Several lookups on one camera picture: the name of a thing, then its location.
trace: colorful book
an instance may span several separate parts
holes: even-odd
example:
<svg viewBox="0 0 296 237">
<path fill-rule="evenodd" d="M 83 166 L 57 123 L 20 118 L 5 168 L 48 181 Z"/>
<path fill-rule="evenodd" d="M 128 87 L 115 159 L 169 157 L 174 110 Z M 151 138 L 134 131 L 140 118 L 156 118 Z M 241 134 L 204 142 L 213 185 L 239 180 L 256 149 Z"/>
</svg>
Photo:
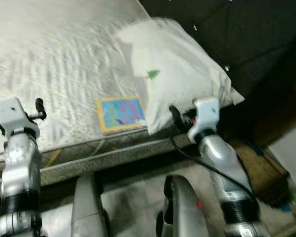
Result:
<svg viewBox="0 0 296 237">
<path fill-rule="evenodd" d="M 118 132 L 146 125 L 138 96 L 103 98 L 96 102 L 103 133 Z"/>
</svg>

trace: yellow cable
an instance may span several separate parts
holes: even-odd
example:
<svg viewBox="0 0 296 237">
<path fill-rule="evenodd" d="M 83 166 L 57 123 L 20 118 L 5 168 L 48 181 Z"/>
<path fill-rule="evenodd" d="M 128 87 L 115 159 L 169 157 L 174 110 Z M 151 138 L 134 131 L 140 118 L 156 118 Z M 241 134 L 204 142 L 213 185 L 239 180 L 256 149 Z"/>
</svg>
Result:
<svg viewBox="0 0 296 237">
<path fill-rule="evenodd" d="M 51 155 L 51 158 L 49 159 L 49 162 L 45 165 L 44 168 L 50 167 L 50 166 L 55 162 L 55 160 L 57 159 L 57 157 L 59 156 L 59 154 L 60 154 L 62 151 L 63 151 L 62 149 L 58 149 L 58 150 L 56 150 L 56 151 Z"/>
</svg>

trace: quilted mattress cover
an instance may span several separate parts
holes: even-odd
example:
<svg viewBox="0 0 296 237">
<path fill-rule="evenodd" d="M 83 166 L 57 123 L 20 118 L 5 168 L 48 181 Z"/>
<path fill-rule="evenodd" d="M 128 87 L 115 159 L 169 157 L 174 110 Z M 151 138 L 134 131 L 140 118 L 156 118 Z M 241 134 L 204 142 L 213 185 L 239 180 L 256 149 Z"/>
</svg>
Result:
<svg viewBox="0 0 296 237">
<path fill-rule="evenodd" d="M 47 119 L 38 121 L 42 167 L 61 149 L 50 172 L 42 174 L 43 184 L 59 181 L 48 175 L 55 165 L 154 140 L 145 129 L 104 137 L 95 106 L 100 98 L 136 94 L 111 36 L 147 17 L 137 0 L 0 0 L 0 99 L 18 97 L 30 114 L 35 99 L 42 98 L 47 111 Z M 0 161 L 4 141 L 0 133 Z M 71 164 L 71 175 L 58 169 L 55 177 L 80 174 L 78 166 Z"/>
</svg>

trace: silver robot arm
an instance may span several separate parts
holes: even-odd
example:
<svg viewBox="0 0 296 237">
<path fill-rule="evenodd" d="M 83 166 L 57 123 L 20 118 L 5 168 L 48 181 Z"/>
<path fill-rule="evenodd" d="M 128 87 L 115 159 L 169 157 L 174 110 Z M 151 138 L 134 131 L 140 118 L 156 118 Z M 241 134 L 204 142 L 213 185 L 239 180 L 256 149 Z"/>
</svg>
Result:
<svg viewBox="0 0 296 237">
<path fill-rule="evenodd" d="M 195 124 L 188 131 L 190 140 L 198 144 L 202 159 L 252 192 L 248 177 L 238 163 L 235 150 L 216 134 L 219 102 L 215 98 L 196 100 Z M 269 237 L 259 219 L 259 206 L 241 187 L 211 172 L 217 198 L 227 223 L 227 237 Z"/>
<path fill-rule="evenodd" d="M 28 116 L 17 98 L 0 101 L 0 129 L 8 141 L 4 145 L 2 171 L 0 237 L 40 237 L 41 153 L 36 139 L 39 128 L 34 119 L 45 119 L 41 99 L 36 100 L 37 114 Z"/>
</svg>

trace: pillow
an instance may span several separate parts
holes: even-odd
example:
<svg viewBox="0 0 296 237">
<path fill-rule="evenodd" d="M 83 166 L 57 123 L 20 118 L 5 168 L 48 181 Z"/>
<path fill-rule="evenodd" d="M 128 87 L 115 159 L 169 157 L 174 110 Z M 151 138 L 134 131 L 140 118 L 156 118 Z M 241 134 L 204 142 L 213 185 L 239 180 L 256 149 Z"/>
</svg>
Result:
<svg viewBox="0 0 296 237">
<path fill-rule="evenodd" d="M 172 124 L 170 105 L 184 112 L 194 99 L 214 96 L 221 107 L 244 100 L 225 71 L 173 20 L 138 22 L 113 40 L 136 77 L 149 134 Z"/>
</svg>

